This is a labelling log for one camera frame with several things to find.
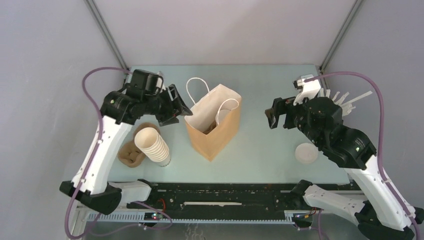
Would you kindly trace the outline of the brown paper bag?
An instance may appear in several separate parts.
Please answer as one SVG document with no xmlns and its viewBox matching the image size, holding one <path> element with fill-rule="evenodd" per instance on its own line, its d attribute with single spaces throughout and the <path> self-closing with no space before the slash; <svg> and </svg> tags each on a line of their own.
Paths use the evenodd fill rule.
<svg viewBox="0 0 424 240">
<path fill-rule="evenodd" d="M 192 80 L 202 81 L 207 90 L 198 101 L 193 99 L 189 91 L 189 83 Z M 210 89 L 200 77 L 188 79 L 185 88 L 193 102 L 190 108 L 192 115 L 184 117 L 191 146 L 211 162 L 238 133 L 242 97 L 223 84 Z"/>
</svg>

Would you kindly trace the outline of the brown pulp carrier piece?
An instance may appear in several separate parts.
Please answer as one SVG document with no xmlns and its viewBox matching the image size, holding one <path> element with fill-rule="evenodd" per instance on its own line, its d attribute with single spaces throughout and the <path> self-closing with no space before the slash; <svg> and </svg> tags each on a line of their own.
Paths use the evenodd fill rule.
<svg viewBox="0 0 424 240">
<path fill-rule="evenodd" d="M 213 121 L 204 131 L 203 134 L 208 135 L 211 131 L 213 131 L 217 127 L 217 122 Z"/>
</svg>

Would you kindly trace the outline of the stack of white paper cups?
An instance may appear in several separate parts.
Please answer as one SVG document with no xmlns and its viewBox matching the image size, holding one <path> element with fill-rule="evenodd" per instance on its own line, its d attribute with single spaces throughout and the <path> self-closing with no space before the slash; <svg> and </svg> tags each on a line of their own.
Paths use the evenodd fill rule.
<svg viewBox="0 0 424 240">
<path fill-rule="evenodd" d="M 169 146 L 155 128 L 146 127 L 138 131 L 134 137 L 134 143 L 158 166 L 167 167 L 171 163 Z"/>
</svg>

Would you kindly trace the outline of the white plastic cup lid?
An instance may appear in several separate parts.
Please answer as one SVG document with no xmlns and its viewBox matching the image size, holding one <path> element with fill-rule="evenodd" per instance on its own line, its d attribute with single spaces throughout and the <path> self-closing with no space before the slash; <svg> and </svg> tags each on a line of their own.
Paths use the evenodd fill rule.
<svg viewBox="0 0 424 240">
<path fill-rule="evenodd" d="M 215 116 L 216 123 L 219 125 L 230 112 L 229 109 L 220 109 Z"/>
</svg>

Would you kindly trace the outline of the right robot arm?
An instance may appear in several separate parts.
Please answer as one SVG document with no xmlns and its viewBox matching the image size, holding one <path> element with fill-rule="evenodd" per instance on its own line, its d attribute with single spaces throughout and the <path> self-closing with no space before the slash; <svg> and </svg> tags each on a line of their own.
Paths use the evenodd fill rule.
<svg viewBox="0 0 424 240">
<path fill-rule="evenodd" d="M 291 190 L 291 204 L 327 210 L 353 223 L 369 240 L 418 239 L 413 224 L 421 224 L 424 211 L 419 207 L 403 210 L 406 201 L 397 201 L 383 182 L 378 169 L 377 149 L 362 131 L 343 124 L 342 108 L 327 97 L 295 103 L 293 97 L 276 98 L 265 110 L 269 127 L 278 126 L 285 116 L 284 128 L 297 128 L 330 161 L 356 182 L 366 200 L 345 197 L 301 180 Z"/>
</svg>

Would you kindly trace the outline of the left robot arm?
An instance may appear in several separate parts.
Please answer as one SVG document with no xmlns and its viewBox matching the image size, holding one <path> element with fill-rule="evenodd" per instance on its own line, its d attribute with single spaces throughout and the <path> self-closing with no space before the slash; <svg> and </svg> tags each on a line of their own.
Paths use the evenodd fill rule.
<svg viewBox="0 0 424 240">
<path fill-rule="evenodd" d="M 103 215 L 127 203 L 139 201 L 145 208 L 153 208 L 158 202 L 158 194 L 146 181 L 108 182 L 113 162 L 136 121 L 144 115 L 152 115 L 163 127 L 179 123 L 178 116 L 193 114 L 176 86 L 165 86 L 160 74 L 142 69 L 124 69 L 123 72 L 131 75 L 130 82 L 108 93 L 101 106 L 88 96 L 94 105 L 98 126 L 80 169 L 59 187 L 73 201 Z"/>
</svg>

